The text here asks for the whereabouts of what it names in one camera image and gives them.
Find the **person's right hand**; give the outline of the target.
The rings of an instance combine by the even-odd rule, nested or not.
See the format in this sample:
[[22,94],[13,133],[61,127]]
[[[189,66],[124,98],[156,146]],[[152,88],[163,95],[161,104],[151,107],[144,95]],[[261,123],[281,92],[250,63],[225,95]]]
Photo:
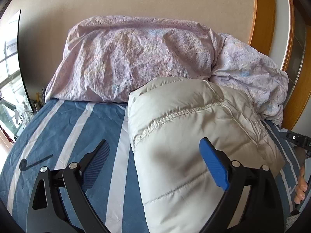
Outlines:
[[299,172],[299,176],[297,178],[298,184],[296,185],[296,194],[294,197],[294,203],[296,205],[300,205],[302,201],[305,200],[305,192],[308,189],[307,182],[304,179],[305,167],[302,166]]

